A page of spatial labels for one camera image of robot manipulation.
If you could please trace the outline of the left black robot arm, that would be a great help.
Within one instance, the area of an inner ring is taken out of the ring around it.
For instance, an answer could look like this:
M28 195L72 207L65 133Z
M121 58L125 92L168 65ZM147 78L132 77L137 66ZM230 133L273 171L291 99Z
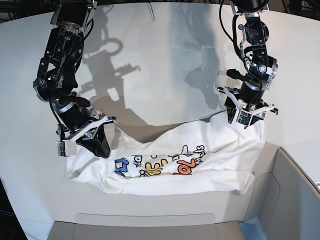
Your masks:
M233 13L232 41L234 51L243 63L246 74L236 69L227 70L233 80L242 82L240 88L218 87L217 91L226 95L225 107L228 123L233 121L245 128L265 118L267 112L278 114L279 110L267 104L262 97L276 77L277 60L267 53L266 42L269 29L261 21L260 13L269 10L267 0L231 0Z

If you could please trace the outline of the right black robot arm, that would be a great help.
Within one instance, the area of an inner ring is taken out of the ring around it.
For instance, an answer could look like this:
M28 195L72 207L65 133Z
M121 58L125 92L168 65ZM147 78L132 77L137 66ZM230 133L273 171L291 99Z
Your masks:
M78 87L76 72L85 40L94 26L97 4L95 0L59 2L50 21L55 27L33 81L37 97L49 104L57 121L56 146L60 157L75 156L78 146L98 158L108 158L111 153L104 126L115 123L117 118L96 111L89 100L74 91Z

